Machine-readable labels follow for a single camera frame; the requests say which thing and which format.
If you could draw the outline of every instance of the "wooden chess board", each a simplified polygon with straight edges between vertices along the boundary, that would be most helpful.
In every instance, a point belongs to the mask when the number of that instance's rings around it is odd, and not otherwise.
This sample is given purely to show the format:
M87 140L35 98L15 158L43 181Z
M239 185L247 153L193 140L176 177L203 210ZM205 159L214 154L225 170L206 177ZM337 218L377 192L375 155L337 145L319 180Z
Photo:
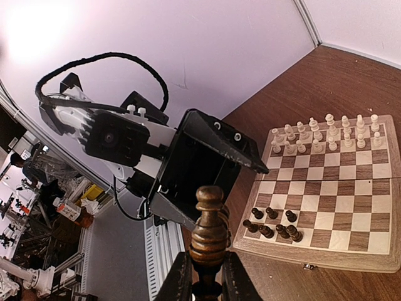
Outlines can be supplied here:
M353 145L345 147L341 121L335 126L337 150L328 148L328 126L319 123L323 134L323 151L311 147L312 133L304 142L305 153L287 154L284 141L281 152L271 147L269 133L263 161L268 175L258 174L250 193L242 220L265 224L274 236L265 238L259 232L250 233L242 223L233 246L242 251L278 260L309 263L320 267L366 272L396 272L401 266L401 159L393 119L379 116L382 144L375 147L370 117L365 117L366 146L356 146L356 119L350 120ZM299 139L293 127L295 140ZM284 135L284 128L279 129ZM262 219L251 214L253 207L264 213ZM269 219L265 212L271 207L279 214ZM284 212L297 215L290 223ZM293 224L302 232L299 243L280 237L276 224Z

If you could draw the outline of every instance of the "black cable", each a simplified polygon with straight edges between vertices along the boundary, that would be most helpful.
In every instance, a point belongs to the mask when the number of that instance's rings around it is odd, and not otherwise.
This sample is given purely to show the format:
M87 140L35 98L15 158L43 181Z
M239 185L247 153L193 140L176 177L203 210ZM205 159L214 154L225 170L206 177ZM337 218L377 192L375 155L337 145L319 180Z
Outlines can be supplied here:
M117 204L117 207L119 208L119 210L129 219L133 220L133 221L144 221L145 219L148 219L149 217L152 216L151 213L149 213L147 216L144 216L143 218L134 218L133 216L130 216L121 206L119 200L118 200L118 194L117 194L117 185L116 185L116 177L113 176L113 192L114 192L114 199L115 202ZM139 206L139 210L142 208L143 204L145 204L146 199L144 199L141 203L141 205Z
M154 70L150 65L148 65L146 62L142 61L139 57L129 55L127 53L120 53L120 52L108 52L108 53L103 53L100 55L95 55L92 56L91 58L82 58L77 61L71 61L64 66L56 69L55 71L50 72L49 74L45 75L37 84L35 87L35 94L37 98L39 99L40 102L43 102L48 105L52 106L60 106L60 107L75 107L75 108L94 108L94 109L103 109L103 110L109 110L109 111L114 111L117 113L127 113L128 110L120 107L116 107L113 105L104 105L101 103L91 103L91 102L81 102L79 100L63 100L63 99L56 99L52 98L49 96L46 96L42 92L43 86L51 80L53 77L59 75L60 73L70 69L74 68L80 65L85 65L88 63L93 63L94 61L102 60L104 58L111 58L111 57L117 57L117 58L124 58L130 61L134 61L143 68L145 68L147 71L149 71L150 74L153 75L153 77L160 83L160 86L162 87L164 96L163 96L163 104L160 107L160 111L164 112L168 102L169 102L169 90L167 89L167 84L163 80L163 78Z

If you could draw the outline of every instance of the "brown table surface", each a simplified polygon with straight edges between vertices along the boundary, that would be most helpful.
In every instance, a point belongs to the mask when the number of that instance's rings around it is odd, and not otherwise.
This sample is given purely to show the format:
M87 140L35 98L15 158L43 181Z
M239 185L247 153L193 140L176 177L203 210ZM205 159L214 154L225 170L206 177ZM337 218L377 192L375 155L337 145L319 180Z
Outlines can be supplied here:
M262 154L268 131L331 113L355 118L390 114L401 141L401 70L344 51L320 46L229 114L224 121L253 138ZM227 199L234 236L255 173L242 171ZM184 232L186 245L189 233ZM345 272L237 251L264 300L401 300L401 272Z

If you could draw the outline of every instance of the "black pawn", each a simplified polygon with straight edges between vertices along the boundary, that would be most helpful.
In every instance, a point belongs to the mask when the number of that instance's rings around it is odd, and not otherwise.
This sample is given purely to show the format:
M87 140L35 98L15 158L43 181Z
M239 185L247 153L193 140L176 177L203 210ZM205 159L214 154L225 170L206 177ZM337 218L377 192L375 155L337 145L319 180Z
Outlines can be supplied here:
M255 216L256 219L262 219L263 218L263 212L260 211L258 208L252 208L251 212Z
M276 225L277 233L281 235L282 238L289 238L289 234L286 231L286 227L281 224Z
M257 224L252 224L251 221L249 221L248 219L245 219L245 220L242 222L242 225L243 225L244 227L247 227L247 228L248 228L248 231L251 232L251 233L256 233L256 232L258 232L258 226L257 226Z
M266 238L272 238L274 236L274 231L263 224L259 225L259 232Z
M270 207L266 208L266 213L268 214L269 219L276 219L278 215L278 212L271 209Z
M286 216L290 223L294 223L296 221L296 215L291 210L286 212Z
M291 239L296 243L299 243L302 240L302 233L298 232L298 230L293 225L289 225L287 227L287 233L291 235Z

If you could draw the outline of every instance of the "white panel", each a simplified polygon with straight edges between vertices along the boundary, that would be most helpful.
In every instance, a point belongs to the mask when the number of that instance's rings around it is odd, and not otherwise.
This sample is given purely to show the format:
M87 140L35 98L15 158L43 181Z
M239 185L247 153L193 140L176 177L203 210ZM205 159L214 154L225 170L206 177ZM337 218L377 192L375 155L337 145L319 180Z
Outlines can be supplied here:
M401 66L401 1L305 0L321 39Z
M139 56L165 79L175 126L188 108L224 117L313 49L291 0L2 0L0 78L21 108L42 123L36 82L55 68L95 54ZM107 59L73 70L85 93L120 105L136 90L162 103L158 83L138 65ZM55 92L66 74L52 80ZM61 145L97 174L108 169L67 137Z

